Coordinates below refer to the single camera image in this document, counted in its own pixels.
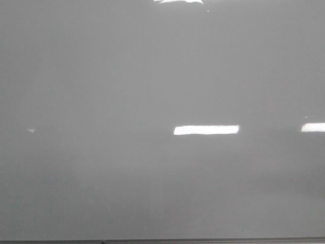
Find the grey aluminium whiteboard frame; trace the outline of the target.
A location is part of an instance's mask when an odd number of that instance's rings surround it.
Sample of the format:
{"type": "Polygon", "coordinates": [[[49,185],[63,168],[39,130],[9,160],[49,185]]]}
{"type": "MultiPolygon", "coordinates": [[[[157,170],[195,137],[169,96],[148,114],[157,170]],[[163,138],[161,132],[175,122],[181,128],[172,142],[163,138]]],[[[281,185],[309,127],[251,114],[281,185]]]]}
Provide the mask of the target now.
{"type": "Polygon", "coordinates": [[[94,240],[2,240],[1,243],[80,243],[80,244],[176,244],[176,243],[324,243],[324,237],[272,238],[184,238],[184,239],[94,239],[94,240]]]}

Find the white glossy whiteboard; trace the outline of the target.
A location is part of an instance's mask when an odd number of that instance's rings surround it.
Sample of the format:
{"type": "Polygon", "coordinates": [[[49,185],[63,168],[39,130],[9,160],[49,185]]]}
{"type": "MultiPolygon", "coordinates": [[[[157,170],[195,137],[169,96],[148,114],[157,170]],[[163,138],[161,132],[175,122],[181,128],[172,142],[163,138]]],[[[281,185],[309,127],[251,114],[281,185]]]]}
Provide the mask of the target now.
{"type": "Polygon", "coordinates": [[[1,1],[1,240],[324,236],[324,1],[1,1]]]}

